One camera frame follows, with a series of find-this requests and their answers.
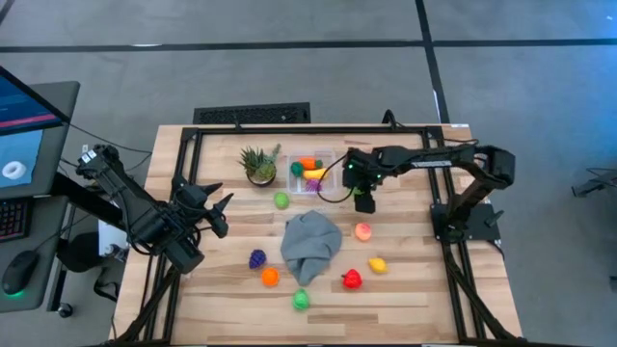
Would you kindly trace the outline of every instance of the keyboard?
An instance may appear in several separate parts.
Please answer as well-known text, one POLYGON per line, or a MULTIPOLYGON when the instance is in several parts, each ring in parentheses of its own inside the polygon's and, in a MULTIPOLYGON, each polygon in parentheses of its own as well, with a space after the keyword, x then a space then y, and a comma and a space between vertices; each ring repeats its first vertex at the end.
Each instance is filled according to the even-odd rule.
POLYGON ((193 124, 285 124, 310 123, 308 102, 197 108, 193 124))
POLYGON ((28 236, 32 198, 0 200, 0 242, 28 236))

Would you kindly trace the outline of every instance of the plastic bin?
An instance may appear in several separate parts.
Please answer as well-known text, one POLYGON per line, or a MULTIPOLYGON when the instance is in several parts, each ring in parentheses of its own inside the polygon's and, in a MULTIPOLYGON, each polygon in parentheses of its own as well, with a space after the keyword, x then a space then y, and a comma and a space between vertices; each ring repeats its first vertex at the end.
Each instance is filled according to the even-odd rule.
MULTIPOLYGON (((303 157, 314 157, 321 160, 324 168, 328 168, 336 160, 335 153, 330 149, 317 149, 314 151, 294 152, 287 156, 287 191, 291 194, 317 194, 316 192, 307 192, 307 181, 302 177, 296 177, 291 173, 291 164, 297 162, 303 157)), ((336 176, 338 174, 337 167, 333 167, 328 171, 326 176, 321 181, 321 192, 328 193, 336 189, 336 176)))

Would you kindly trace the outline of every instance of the wooden table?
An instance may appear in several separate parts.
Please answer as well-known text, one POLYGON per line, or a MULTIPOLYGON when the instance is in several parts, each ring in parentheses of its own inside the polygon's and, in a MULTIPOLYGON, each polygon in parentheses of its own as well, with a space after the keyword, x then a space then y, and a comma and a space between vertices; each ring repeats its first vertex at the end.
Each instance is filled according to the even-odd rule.
MULTIPOLYGON (((180 125, 163 125, 158 130, 146 181, 146 189, 158 200, 167 200, 170 195, 181 130, 180 125)), ((466 126, 444 125, 443 132, 445 138, 470 138, 466 126)), ((235 194, 226 209, 229 234, 224 239, 212 232, 203 234, 200 248, 205 261, 182 278, 172 343, 456 342, 442 251, 433 237, 428 212, 432 196, 426 170, 386 179, 374 192, 377 212, 372 215, 355 212, 352 200, 329 204, 315 196, 291 195, 287 209, 274 208, 274 194, 285 190, 288 153, 325 147, 339 157, 348 147, 371 150, 388 145, 421 147, 421 141, 419 136, 409 134, 205 136, 198 184, 224 183, 208 204, 228 193, 235 194), (240 149, 250 145, 270 150, 276 143, 282 144, 276 181, 268 188, 255 188, 236 162, 240 149), (284 265, 280 246, 285 221, 311 209, 336 223, 343 241, 330 268, 307 287, 310 309, 297 312, 291 297, 299 286, 284 265), (370 223, 373 228, 369 242, 352 235, 354 225, 360 222, 370 223), (268 263, 279 269, 278 286, 263 286, 260 272, 249 269, 253 249, 264 250, 268 263), (374 256, 388 263, 388 274, 371 273, 367 260, 374 256), (357 292, 346 292, 340 284, 340 275, 350 268, 359 269, 364 279, 357 292)), ((185 177, 191 153, 189 148, 185 177)), ((457 192, 472 182, 462 170, 454 169, 452 175, 457 192)), ((444 198, 443 176, 438 174, 438 178, 444 198)), ((487 242, 468 245, 480 297, 507 330, 520 335, 501 255, 487 242)), ((147 264, 146 256, 131 252, 128 257, 115 315, 119 334, 139 312, 147 264)), ((473 335, 469 303, 463 292, 461 296, 468 334, 473 335)), ((159 309, 155 337, 162 332, 162 311, 159 309)))

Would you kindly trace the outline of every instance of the gray towel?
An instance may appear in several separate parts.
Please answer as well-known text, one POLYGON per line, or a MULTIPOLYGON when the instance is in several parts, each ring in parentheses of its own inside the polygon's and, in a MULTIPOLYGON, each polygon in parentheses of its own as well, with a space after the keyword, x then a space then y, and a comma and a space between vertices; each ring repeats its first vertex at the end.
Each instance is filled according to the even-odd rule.
POLYGON ((285 226, 281 254, 300 285, 308 285, 338 253, 342 234, 324 215, 309 211, 285 226))

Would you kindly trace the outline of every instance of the computer monitor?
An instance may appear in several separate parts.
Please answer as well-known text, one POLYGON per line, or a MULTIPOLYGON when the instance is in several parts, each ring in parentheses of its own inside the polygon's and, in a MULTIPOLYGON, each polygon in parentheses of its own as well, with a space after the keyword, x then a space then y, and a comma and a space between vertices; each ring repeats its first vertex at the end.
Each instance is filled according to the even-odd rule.
POLYGON ((70 118, 0 67, 0 135, 60 126, 70 118))

